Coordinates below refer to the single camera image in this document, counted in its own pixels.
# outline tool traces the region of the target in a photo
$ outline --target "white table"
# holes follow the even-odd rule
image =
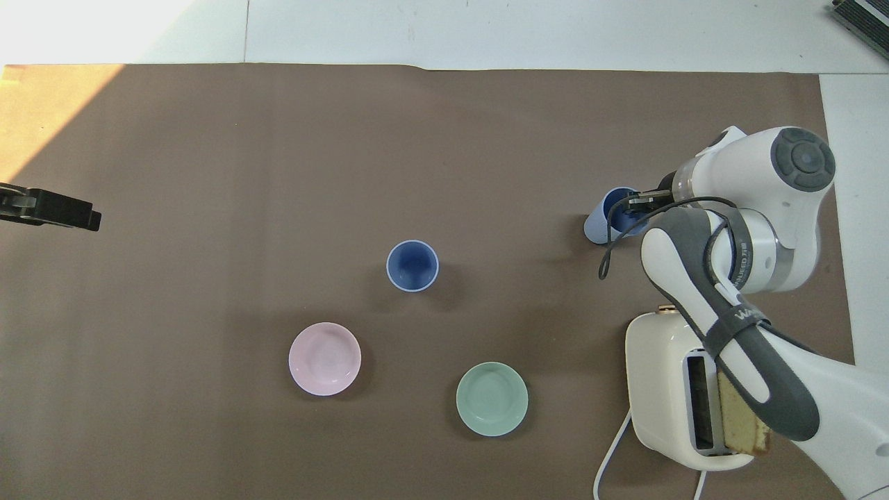
[[[858,364],[889,370],[889,61],[822,0],[0,0],[0,63],[821,74]]]

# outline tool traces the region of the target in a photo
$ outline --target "black cable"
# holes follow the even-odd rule
[[[704,266],[704,270],[707,272],[707,274],[709,274],[710,283],[715,285],[716,283],[719,283],[719,278],[716,275],[716,270],[713,269],[713,262],[711,261],[711,256],[713,255],[713,245],[715,245],[715,243],[717,242],[719,233],[722,232],[722,230],[724,230],[725,228],[728,228],[729,238],[731,238],[732,226],[728,223],[727,217],[720,214],[719,212],[714,211],[713,213],[716,214],[717,217],[719,217],[719,220],[721,222],[719,223],[717,228],[714,229],[712,233],[710,233],[710,237],[707,238],[707,245],[704,246],[704,260],[706,264]]]
[[[723,205],[728,205],[731,208],[738,208],[738,206],[736,204],[732,203],[731,201],[729,201],[725,198],[720,198],[720,197],[694,197],[694,198],[684,199],[682,201],[675,201],[673,203],[662,206],[662,207],[658,208],[657,210],[650,212],[649,214],[645,214],[638,221],[634,222],[631,226],[629,226],[621,234],[619,234],[617,239],[612,241],[612,238],[611,238],[612,218],[614,217],[617,207],[620,205],[627,204],[633,198],[638,198],[638,193],[625,197],[621,201],[612,205],[611,209],[608,210],[608,221],[607,221],[608,226],[606,227],[607,233],[608,233],[608,243],[607,243],[607,247],[605,248],[605,255],[602,256],[602,261],[599,263],[599,279],[605,279],[608,277],[608,269],[611,267],[611,252],[614,249],[614,246],[617,245],[617,243],[619,241],[624,239],[632,230],[641,226],[642,224],[647,222],[649,219],[651,219],[655,215],[666,212],[670,208],[676,208],[677,206],[688,205],[690,203],[698,203],[701,201],[715,201],[715,202],[721,203]]]

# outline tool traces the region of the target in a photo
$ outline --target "blue cup rim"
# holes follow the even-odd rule
[[[394,253],[400,246],[402,246],[402,245],[406,245],[406,244],[408,244],[408,243],[419,243],[419,244],[425,246],[426,248],[428,248],[428,250],[429,250],[430,252],[432,252],[432,257],[433,257],[434,262],[435,262],[435,265],[436,265],[436,272],[435,272],[435,274],[432,275],[432,279],[430,279],[429,282],[428,282],[425,286],[423,286],[423,287],[421,287],[421,288],[404,288],[403,286],[398,285],[398,283],[396,283],[395,279],[392,278],[392,271],[389,269],[389,261],[390,261],[391,258],[392,258],[392,254],[393,254],[393,253]],[[425,241],[420,241],[420,240],[418,240],[418,239],[406,239],[405,241],[402,241],[402,242],[399,243],[398,245],[393,246],[392,249],[389,250],[389,254],[388,254],[388,256],[386,257],[386,276],[388,276],[388,278],[389,278],[389,282],[391,282],[392,285],[395,286],[395,288],[401,290],[402,292],[410,292],[410,293],[422,292],[423,290],[429,288],[430,286],[432,286],[433,283],[436,282],[436,278],[438,278],[438,271],[439,271],[440,269],[441,269],[441,265],[438,263],[438,254],[436,254],[436,250],[435,250],[435,248],[433,248],[432,246],[430,246],[429,243],[426,243]]]
[[[602,206],[602,216],[605,217],[605,225],[608,226],[608,229],[609,229],[609,230],[615,230],[615,231],[617,231],[618,233],[621,233],[621,232],[623,232],[623,230],[622,230],[621,228],[615,228],[615,227],[612,226],[612,225],[608,225],[608,221],[607,221],[608,210],[605,210],[605,201],[607,201],[608,198],[609,198],[611,195],[613,195],[613,194],[615,194],[615,193],[617,193],[617,192],[619,192],[619,191],[621,192],[621,196],[620,196],[618,199],[614,200],[614,202],[611,203],[611,204],[608,206],[609,210],[611,209],[611,207],[612,207],[615,203],[617,203],[617,202],[621,201],[622,199],[624,199],[624,198],[627,196],[627,193],[630,193],[630,192],[633,192],[633,191],[638,191],[638,190],[634,190],[633,188],[628,188],[628,187],[626,187],[626,186],[618,186],[618,187],[614,188],[613,190],[609,190],[607,193],[605,193],[605,196],[602,197],[602,202],[601,202],[601,206]],[[642,218],[642,215],[641,215],[641,214],[638,215],[638,216],[636,216],[636,217],[630,217],[630,219],[633,220],[632,223],[636,223],[636,221],[637,221],[638,219],[641,219],[641,218]],[[645,224],[639,224],[638,226],[636,226],[635,229],[633,229],[632,231],[630,231],[629,233],[627,233],[627,236],[628,236],[628,237],[630,237],[630,236],[635,236],[635,235],[639,234],[640,232],[644,231],[644,230],[647,229],[647,228],[648,228],[648,222],[646,222]]]

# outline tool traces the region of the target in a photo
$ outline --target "pink bowl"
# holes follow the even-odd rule
[[[355,380],[361,367],[358,340],[336,323],[306,328],[290,346],[290,375],[309,394],[331,396]]]

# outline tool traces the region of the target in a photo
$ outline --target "bread slice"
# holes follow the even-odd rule
[[[753,413],[722,370],[717,370],[717,380],[725,445],[747,455],[768,453],[772,447],[772,429]]]

